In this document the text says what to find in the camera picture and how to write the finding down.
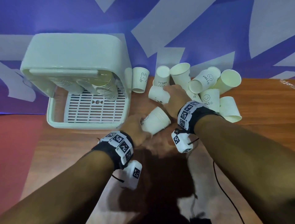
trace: red floor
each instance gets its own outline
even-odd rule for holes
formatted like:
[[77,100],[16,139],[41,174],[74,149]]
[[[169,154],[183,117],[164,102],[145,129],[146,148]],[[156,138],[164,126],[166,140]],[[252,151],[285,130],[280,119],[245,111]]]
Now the red floor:
[[0,214],[21,197],[44,120],[44,115],[0,115]]

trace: person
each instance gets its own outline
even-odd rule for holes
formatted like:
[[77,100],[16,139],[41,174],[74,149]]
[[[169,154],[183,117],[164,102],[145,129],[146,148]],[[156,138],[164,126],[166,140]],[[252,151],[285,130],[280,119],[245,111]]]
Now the person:
[[[179,85],[164,90],[170,94],[164,107],[177,119],[191,99]],[[120,129],[134,147],[151,137],[141,129],[142,118],[132,115]],[[202,116],[192,129],[264,224],[294,223],[295,152],[216,114]],[[17,203],[0,223],[85,223],[120,163],[100,148]]]

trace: plastic grate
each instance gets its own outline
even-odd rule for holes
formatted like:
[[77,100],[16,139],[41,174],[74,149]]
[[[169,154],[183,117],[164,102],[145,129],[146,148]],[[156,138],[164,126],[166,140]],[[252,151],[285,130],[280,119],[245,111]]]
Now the plastic grate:
[[120,122],[125,96],[118,89],[119,97],[114,102],[102,95],[92,95],[87,90],[81,95],[68,94],[64,122],[67,123],[117,123]]

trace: wristband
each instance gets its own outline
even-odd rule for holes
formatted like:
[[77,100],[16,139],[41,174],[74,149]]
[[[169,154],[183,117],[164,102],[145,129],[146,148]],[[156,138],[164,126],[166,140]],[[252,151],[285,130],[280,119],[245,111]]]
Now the wristband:
[[122,131],[114,131],[103,137],[93,150],[103,151],[110,156],[114,169],[124,169],[133,157],[133,141]]
[[197,101],[187,102],[178,112],[177,123],[186,130],[188,134],[195,134],[194,127],[198,120],[206,115],[220,116],[213,110],[210,110],[205,104]]

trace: forearm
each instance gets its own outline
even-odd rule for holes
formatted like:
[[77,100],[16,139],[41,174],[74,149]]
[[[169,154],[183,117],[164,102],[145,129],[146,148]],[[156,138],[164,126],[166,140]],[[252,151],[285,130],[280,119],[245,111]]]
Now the forearm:
[[290,149],[216,115],[201,118],[194,130],[250,204],[272,209],[295,197]]
[[3,214],[0,223],[85,223],[113,171],[110,157],[93,151]]

